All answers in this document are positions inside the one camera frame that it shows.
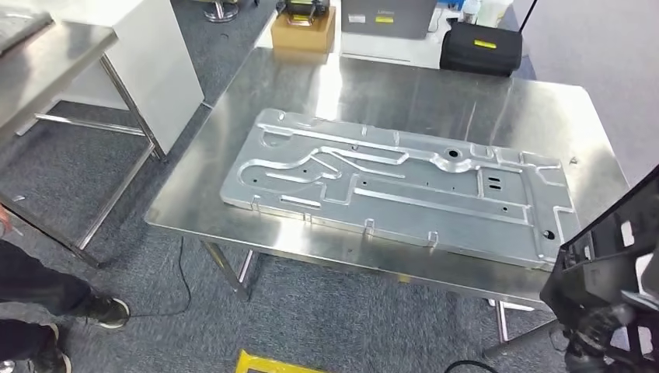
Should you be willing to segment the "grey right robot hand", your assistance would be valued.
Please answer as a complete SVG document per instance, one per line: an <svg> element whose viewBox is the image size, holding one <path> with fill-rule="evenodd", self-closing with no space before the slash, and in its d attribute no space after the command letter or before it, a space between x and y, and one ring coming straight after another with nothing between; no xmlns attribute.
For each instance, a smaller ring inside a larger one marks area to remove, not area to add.
<svg viewBox="0 0 659 373"><path fill-rule="evenodd" d="M569 313L576 320L570 326L565 357L568 371L658 371L658 255L640 259L646 265L640 274L630 256L612 256L579 267L585 290L575 294L580 310ZM620 329L627 329L628 336L647 330L651 352L613 346Z"/></svg>

